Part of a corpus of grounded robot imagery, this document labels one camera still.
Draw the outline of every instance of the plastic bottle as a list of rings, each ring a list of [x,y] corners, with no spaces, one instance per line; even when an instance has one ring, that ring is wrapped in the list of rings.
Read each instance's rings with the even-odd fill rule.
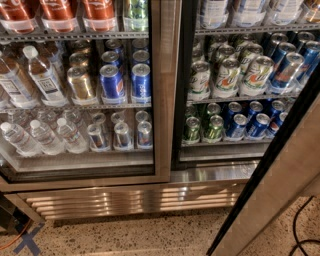
[[[3,138],[16,147],[17,152],[23,156],[41,154],[38,143],[20,125],[8,122],[1,124]]]
[[[40,143],[43,153],[58,155],[65,151],[64,142],[56,136],[49,125],[38,120],[32,120],[31,136]]]
[[[48,101],[64,100],[63,84],[48,58],[39,56],[34,46],[26,46],[23,53],[28,59],[28,72]]]
[[[80,154],[88,151],[88,143],[74,123],[65,118],[59,118],[57,123],[57,132],[63,138],[70,153]]]

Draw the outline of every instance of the bottle cap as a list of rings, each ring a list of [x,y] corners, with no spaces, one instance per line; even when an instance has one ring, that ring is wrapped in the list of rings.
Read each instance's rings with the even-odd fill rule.
[[[59,118],[57,123],[58,123],[58,126],[64,126],[67,124],[67,120],[65,118]]]
[[[32,129],[37,129],[39,128],[41,123],[38,120],[32,120],[30,123],[30,126]]]
[[[28,45],[23,48],[23,53],[27,57],[27,59],[33,59],[39,55],[37,49],[31,45]]]
[[[5,122],[1,124],[1,130],[4,132],[10,131],[11,128],[12,128],[12,124],[10,123]]]

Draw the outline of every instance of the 7up can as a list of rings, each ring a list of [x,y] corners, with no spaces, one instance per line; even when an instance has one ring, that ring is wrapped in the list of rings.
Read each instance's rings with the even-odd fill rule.
[[[256,96],[262,94],[264,85],[273,71],[273,61],[269,57],[260,56],[250,65],[241,83],[241,93]]]

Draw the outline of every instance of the speckled floor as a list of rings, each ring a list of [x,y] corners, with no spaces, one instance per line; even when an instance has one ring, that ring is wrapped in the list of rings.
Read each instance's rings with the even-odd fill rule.
[[[241,256],[288,255],[295,244],[291,227],[293,217],[306,199],[299,198]],[[0,251],[0,255],[205,255],[228,212],[228,208],[220,208],[47,221],[43,226],[34,223],[27,236]],[[297,230],[300,239],[320,239],[320,197],[315,198],[302,212]],[[12,238],[0,237],[0,246]],[[320,255],[320,247],[316,245],[306,246],[306,249],[310,256]]]

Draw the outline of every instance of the water bottle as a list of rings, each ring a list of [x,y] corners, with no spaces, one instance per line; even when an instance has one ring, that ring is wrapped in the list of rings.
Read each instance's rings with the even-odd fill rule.
[[[3,138],[16,147],[17,152],[24,156],[41,154],[38,143],[20,125],[8,122],[1,124]]]
[[[59,118],[57,123],[57,132],[65,141],[70,153],[79,154],[88,151],[88,143],[74,123],[65,118]]]
[[[38,120],[32,120],[31,136],[39,142],[43,153],[47,155],[58,155],[65,151],[65,146],[49,125]]]

